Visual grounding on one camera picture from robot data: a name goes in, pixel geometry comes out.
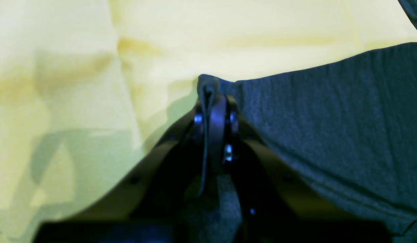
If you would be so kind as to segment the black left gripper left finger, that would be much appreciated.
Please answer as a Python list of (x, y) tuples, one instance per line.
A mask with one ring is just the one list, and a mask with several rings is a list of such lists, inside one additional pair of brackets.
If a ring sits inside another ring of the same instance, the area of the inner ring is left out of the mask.
[(100, 200), (41, 225), (35, 243), (188, 243), (179, 219), (198, 195), (204, 150), (202, 105), (173, 123), (154, 148)]

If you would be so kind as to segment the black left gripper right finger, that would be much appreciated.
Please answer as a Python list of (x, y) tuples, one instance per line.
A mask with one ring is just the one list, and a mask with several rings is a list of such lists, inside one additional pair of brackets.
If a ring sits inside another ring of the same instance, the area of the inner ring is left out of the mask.
[(230, 175), (242, 223), (235, 243), (390, 243), (386, 226), (338, 208), (308, 186), (240, 115), (215, 95), (208, 115), (208, 158)]

